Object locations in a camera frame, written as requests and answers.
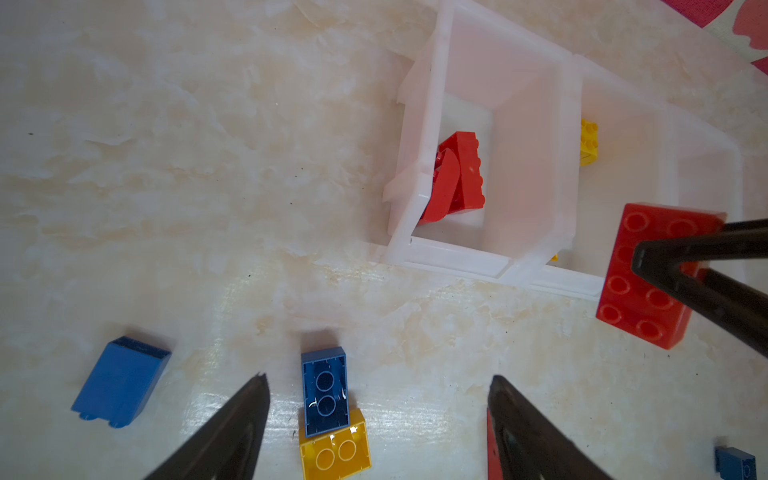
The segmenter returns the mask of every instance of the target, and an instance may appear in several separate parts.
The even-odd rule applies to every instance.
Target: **table surface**
[[[658,0],[483,3],[732,135],[768,215],[768,76]],[[768,475],[768,362],[707,321],[667,352],[593,302],[367,260],[435,7],[0,5],[4,476],[141,478],[261,371],[257,478],[300,478],[300,353],[334,343],[360,480],[484,478],[495,373],[616,479],[716,478],[723,441]],[[123,334],[172,349],[165,373],[127,428],[81,421]]]

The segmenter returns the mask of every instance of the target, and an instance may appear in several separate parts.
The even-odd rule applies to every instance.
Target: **plastic storage bin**
[[[581,78],[567,50],[473,2],[445,1],[400,86],[406,105],[385,261],[523,284],[575,230]],[[480,141],[485,208],[416,229],[435,153]]]
[[[398,101],[387,263],[598,300],[625,204],[742,217],[728,136],[473,2],[441,3]],[[600,147],[580,168],[582,117]],[[437,145],[455,131],[478,136],[485,208],[416,227]],[[713,266],[743,280],[743,262]]]
[[[576,234],[531,288],[598,299],[625,204],[677,204],[666,104],[592,61],[575,56],[581,116],[599,128],[599,157],[578,172]]]

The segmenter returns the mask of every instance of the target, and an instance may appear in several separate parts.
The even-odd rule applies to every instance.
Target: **red 2x4 lego brick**
[[[724,223],[725,214],[627,204],[596,317],[663,349],[677,345],[683,339],[691,310],[632,273],[634,249],[645,240],[717,233]],[[699,263],[684,263],[680,269],[696,276]]]
[[[477,210],[485,206],[482,194],[482,177],[480,176],[480,158],[478,157],[477,136],[471,131],[457,131],[438,147],[438,151],[450,148],[458,157],[462,168],[458,179],[456,192],[451,202],[450,214],[465,210]]]
[[[418,225],[439,222],[448,215],[460,174],[458,158],[452,151],[446,148],[437,154],[435,173],[432,175],[432,196]]]

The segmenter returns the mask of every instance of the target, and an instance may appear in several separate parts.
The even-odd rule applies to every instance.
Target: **red fabric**
[[[704,28],[723,13],[733,0],[663,0],[663,2]]]
[[[733,33],[749,37],[755,50],[768,50],[768,0],[746,0],[736,15]]]
[[[768,74],[768,57],[753,61],[752,65],[756,66],[761,72]]]

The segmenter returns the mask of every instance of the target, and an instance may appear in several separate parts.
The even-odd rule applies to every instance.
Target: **blue lego brick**
[[[304,428],[307,437],[349,426],[346,354],[340,346],[303,353]]]
[[[715,449],[715,471],[723,480],[757,480],[755,455],[734,447]]]
[[[85,381],[72,410],[83,420],[104,419],[119,429],[147,404],[170,352],[122,336],[109,342]]]

